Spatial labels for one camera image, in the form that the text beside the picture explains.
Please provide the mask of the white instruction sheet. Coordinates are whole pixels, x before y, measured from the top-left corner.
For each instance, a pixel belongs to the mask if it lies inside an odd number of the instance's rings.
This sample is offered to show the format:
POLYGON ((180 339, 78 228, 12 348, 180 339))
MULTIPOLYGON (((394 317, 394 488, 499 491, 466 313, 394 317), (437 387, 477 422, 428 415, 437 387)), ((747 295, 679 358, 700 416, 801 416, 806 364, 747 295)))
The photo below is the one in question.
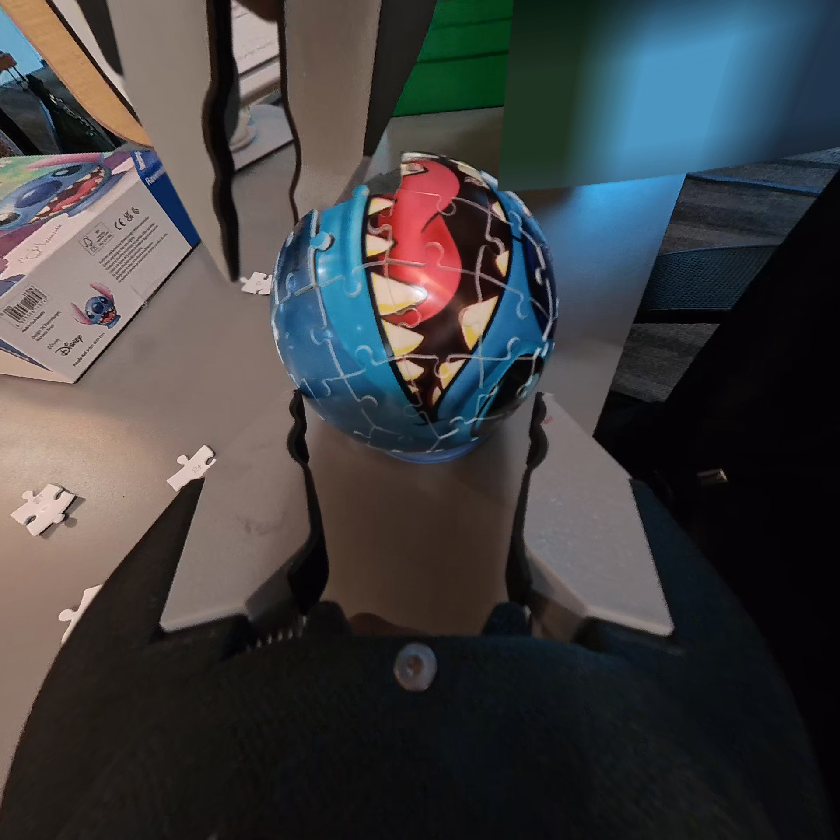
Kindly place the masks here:
POLYGON ((239 3, 232 3, 232 40, 242 76, 279 58, 277 23, 265 20, 239 3))

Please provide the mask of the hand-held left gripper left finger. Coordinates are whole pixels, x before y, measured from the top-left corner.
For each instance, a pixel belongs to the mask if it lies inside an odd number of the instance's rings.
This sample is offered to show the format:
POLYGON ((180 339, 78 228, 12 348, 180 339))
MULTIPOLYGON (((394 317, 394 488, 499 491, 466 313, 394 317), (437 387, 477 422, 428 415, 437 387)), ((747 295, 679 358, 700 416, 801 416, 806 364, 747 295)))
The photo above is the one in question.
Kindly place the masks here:
POLYGON ((260 634, 300 628, 329 559, 309 465, 305 402, 285 392, 205 474, 161 626, 243 616, 260 634))

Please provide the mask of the colourful puzzle box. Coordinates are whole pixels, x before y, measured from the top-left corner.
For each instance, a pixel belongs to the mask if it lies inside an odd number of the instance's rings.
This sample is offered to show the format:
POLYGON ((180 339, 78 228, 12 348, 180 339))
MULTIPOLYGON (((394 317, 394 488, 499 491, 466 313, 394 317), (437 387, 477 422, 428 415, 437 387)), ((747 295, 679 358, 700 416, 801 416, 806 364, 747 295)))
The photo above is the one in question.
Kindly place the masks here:
POLYGON ((1 374, 77 382, 200 238, 153 150, 1 165, 1 374))

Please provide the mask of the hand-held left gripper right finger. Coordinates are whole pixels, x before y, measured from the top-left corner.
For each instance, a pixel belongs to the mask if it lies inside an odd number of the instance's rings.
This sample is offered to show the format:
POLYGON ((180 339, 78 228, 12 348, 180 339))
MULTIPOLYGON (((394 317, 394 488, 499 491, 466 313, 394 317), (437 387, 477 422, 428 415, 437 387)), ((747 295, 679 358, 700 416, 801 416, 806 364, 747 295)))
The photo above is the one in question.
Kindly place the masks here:
POLYGON ((534 398, 506 568, 538 634, 592 622, 667 637, 673 620, 627 472, 548 393, 534 398))

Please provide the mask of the round wooden board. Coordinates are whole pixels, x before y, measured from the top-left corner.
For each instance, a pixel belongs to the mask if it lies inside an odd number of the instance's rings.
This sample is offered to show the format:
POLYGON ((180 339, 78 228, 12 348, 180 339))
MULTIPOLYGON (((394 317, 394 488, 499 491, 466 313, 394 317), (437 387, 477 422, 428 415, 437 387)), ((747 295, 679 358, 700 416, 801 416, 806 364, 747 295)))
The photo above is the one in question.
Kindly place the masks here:
POLYGON ((87 114, 122 140, 152 147, 128 100, 106 2, 2 1, 2 9, 87 114))

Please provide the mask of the black mesh chair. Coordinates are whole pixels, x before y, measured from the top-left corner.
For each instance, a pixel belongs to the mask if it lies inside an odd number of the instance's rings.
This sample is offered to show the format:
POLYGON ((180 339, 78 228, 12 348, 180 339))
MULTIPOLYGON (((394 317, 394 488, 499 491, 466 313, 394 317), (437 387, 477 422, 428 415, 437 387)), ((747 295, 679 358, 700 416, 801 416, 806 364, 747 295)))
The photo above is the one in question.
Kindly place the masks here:
POLYGON ((34 70, 32 76, 38 78, 55 98, 64 101, 95 129, 94 137, 87 138, 87 143, 82 146, 64 144, 64 134, 58 131, 59 126, 48 115, 43 103, 26 88, 25 82, 17 83, 11 71, 6 70, 1 76, 2 110, 34 142, 39 154, 111 152, 126 145, 126 140, 104 129, 85 111, 64 82, 46 64, 34 70))

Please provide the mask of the green panel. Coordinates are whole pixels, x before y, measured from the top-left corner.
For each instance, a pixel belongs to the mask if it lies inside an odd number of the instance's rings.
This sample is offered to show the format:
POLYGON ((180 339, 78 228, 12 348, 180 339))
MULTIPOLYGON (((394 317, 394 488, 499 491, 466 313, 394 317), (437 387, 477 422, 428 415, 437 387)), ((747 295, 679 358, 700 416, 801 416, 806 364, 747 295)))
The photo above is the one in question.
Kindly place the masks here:
POLYGON ((502 107, 512 10, 512 1, 437 2, 393 116, 502 107))

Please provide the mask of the dark fabric chair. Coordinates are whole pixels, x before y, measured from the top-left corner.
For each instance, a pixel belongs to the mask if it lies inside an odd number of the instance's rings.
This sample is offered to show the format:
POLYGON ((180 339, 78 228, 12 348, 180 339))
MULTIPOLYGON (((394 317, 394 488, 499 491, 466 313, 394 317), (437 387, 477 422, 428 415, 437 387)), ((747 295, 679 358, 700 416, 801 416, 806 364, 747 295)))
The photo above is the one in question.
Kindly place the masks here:
POLYGON ((777 245, 739 245, 659 255, 634 322, 724 322, 777 248, 777 245))

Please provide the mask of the blue puzzle ball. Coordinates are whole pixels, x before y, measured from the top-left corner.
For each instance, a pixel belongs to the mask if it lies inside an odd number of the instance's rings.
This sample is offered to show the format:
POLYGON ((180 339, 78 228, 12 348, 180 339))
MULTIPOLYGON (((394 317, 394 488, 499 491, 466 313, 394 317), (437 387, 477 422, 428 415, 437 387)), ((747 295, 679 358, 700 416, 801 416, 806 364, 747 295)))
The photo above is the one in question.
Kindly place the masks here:
POLYGON ((303 217, 269 298, 308 406, 384 453, 483 444, 537 388, 559 315, 550 249, 520 197, 418 152, 303 217))

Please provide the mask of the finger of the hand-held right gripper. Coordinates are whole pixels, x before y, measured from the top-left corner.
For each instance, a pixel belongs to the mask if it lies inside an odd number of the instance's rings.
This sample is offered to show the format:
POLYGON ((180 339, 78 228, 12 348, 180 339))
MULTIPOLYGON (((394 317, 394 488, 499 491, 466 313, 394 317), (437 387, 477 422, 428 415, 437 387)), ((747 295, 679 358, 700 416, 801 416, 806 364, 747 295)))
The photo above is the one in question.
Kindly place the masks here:
POLYGON ((240 269, 238 71, 229 1, 111 1, 129 100, 219 270, 240 269))
POLYGON ((297 162, 299 220, 333 205, 365 161, 380 1, 286 1, 278 18, 281 81, 297 162))

